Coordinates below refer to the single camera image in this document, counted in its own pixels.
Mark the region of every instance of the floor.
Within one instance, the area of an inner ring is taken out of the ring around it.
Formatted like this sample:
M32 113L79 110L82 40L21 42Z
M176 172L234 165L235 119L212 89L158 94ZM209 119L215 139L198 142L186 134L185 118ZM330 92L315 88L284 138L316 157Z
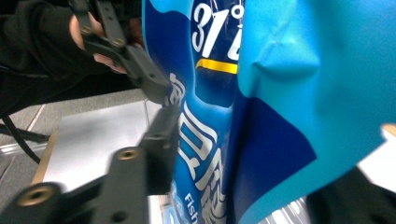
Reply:
M141 90L122 91L74 101L28 107L11 116L24 130L51 135L65 116L144 100ZM29 143L40 157L46 144ZM23 154L12 137L0 134L0 212L22 189L29 187L37 164Z

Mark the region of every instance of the black sleeve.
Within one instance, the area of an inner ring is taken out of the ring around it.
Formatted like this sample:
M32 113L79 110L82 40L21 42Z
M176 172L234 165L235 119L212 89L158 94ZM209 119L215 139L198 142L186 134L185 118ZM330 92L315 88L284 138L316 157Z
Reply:
M109 71L79 49L69 32L72 11L45 1L22 1L0 22L0 64L56 80Z

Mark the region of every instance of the human hand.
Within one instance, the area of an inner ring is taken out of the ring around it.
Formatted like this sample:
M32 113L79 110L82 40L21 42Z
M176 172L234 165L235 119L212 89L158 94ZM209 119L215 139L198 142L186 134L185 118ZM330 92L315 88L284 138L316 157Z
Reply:
M105 32L103 30L102 24L97 21L91 14L90 20L93 28L93 32L99 36L105 36ZM131 44L139 44L143 48L145 47L142 35L142 22L141 19L130 19L129 21L129 29L130 29L130 37L131 37ZM73 15L72 19L70 20L69 24L70 35L72 39L76 43L76 45L80 49L84 49L84 42L82 39L82 35L79 30L78 20L75 15ZM93 54L93 58L108 67L110 67L113 71L118 73L126 74L126 70L123 67L115 66L112 59L108 58L102 54Z

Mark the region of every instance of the yellow stripe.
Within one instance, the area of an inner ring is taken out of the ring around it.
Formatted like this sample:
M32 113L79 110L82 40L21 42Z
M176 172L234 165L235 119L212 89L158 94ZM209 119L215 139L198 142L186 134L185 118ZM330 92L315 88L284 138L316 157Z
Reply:
M213 61L209 59L201 59L198 61L197 67L204 67L210 70L219 71L219 72L226 72L231 74L236 74L238 71L238 65L234 63L222 63L218 61Z

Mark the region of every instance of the light blue package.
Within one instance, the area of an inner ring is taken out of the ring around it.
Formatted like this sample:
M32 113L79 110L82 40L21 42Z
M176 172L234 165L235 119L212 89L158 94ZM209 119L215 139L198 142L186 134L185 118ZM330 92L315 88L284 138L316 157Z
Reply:
M180 104L181 223L257 223L347 172L396 122L391 1L146 0Z

